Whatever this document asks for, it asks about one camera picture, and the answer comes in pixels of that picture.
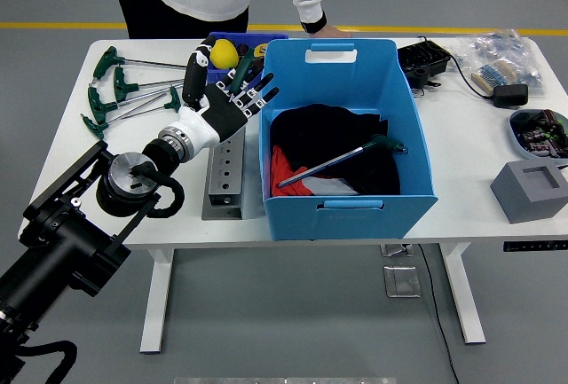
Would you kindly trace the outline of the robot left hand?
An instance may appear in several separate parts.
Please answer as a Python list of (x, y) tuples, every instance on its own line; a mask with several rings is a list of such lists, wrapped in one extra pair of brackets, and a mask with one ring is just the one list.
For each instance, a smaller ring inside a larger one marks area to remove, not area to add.
[(273, 87), (261, 94), (274, 74), (256, 73), (254, 56), (238, 59), (222, 79), (209, 82), (209, 65), (221, 46), (222, 40), (210, 34), (198, 44), (187, 62), (182, 106), (174, 127), (189, 156), (223, 143), (279, 93)]

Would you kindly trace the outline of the person's left hand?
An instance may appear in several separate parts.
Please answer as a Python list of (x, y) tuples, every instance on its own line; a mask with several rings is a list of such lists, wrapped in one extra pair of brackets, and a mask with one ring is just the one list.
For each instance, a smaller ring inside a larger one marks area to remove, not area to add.
[(314, 38), (351, 38), (352, 34), (337, 27), (326, 25), (313, 35)]

